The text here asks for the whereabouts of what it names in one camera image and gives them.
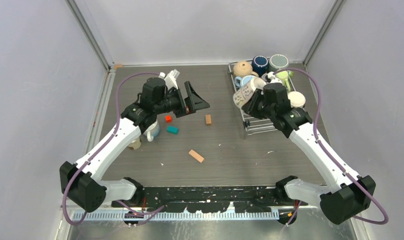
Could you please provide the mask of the beige brown cup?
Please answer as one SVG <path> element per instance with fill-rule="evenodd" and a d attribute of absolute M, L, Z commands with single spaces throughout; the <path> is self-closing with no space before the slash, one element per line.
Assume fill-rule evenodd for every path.
<path fill-rule="evenodd" d="M 141 139 L 138 137 L 137 139 L 133 140 L 129 145 L 128 148 L 131 150 L 137 150 L 141 146 Z"/>

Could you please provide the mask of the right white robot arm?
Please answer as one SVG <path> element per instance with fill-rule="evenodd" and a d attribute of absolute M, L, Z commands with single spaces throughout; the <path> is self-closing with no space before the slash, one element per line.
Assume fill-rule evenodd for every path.
<path fill-rule="evenodd" d="M 275 184 L 275 198 L 281 205 L 293 200 L 318 207 L 332 223 L 339 225 L 369 208 L 376 184 L 372 177 L 360 176 L 349 167 L 317 132 L 309 114 L 292 107 L 286 88 L 268 83 L 262 89 L 248 84 L 233 95 L 235 105 L 244 113 L 270 120 L 308 157 L 325 185 L 288 176 Z"/>

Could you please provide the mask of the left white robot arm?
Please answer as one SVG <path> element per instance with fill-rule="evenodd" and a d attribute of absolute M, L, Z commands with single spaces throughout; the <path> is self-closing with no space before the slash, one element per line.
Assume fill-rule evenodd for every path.
<path fill-rule="evenodd" d="M 189 81 L 184 86 L 187 97 L 162 78 L 147 79 L 137 100 L 117 113 L 110 132 L 75 163 L 66 161 L 61 165 L 62 205 L 70 199 L 88 213 L 105 202 L 125 201 L 131 207 L 139 206 L 143 194 L 135 180 L 125 177 L 103 181 L 103 175 L 119 154 L 156 122 L 158 115 L 173 113 L 180 118 L 210 107 Z"/>

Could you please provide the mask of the blue white gradient mug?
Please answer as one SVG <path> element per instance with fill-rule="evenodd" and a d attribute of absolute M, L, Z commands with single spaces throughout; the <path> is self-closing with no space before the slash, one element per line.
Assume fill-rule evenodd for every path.
<path fill-rule="evenodd" d="M 152 142 L 155 139 L 155 137 L 159 134 L 159 132 L 160 132 L 160 126 L 159 122 L 156 120 L 144 131 L 143 134 L 148 142 Z"/>

